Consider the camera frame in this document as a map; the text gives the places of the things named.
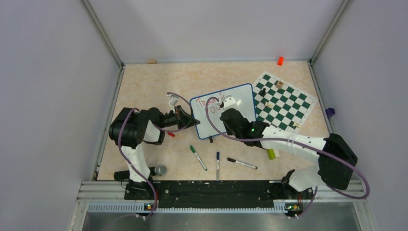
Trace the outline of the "blue framed whiteboard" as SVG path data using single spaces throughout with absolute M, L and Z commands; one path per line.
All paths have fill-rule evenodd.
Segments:
M 239 110 L 243 117 L 250 122 L 255 121 L 255 106 L 253 99 L 253 87 L 250 83 L 241 84 L 235 87 L 224 90 L 215 91 L 194 97 L 190 100 L 193 109 L 193 116 L 200 124 L 196 125 L 198 138 L 201 140 L 218 135 L 219 133 L 213 129 L 207 120 L 205 113 L 205 104 L 210 97 L 216 97 L 221 100 L 224 97 L 232 97 L 238 103 L 237 110 Z

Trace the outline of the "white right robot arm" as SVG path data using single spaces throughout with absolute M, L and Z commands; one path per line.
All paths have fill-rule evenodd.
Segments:
M 236 109 L 228 109 L 220 120 L 227 134 L 247 146 L 284 151 L 307 159 L 312 166 L 290 171 L 283 180 L 282 192 L 288 198 L 311 187 L 327 185 L 346 190 L 353 175 L 351 166 L 358 158 L 338 134 L 329 137 L 310 137 L 292 134 L 261 121 L 250 122 Z

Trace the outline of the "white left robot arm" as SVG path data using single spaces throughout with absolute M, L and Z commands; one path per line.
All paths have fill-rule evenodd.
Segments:
M 179 105 L 169 113 L 162 113 L 156 107 L 141 111 L 123 108 L 109 127 L 109 138 L 119 148 L 128 170 L 115 172 L 114 180 L 127 180 L 128 190 L 136 190 L 143 199 L 152 197 L 154 186 L 150 178 L 153 174 L 146 164 L 143 145 L 161 145 L 166 134 L 164 128 L 177 126 L 182 129 L 199 124 L 193 114 L 188 114 Z

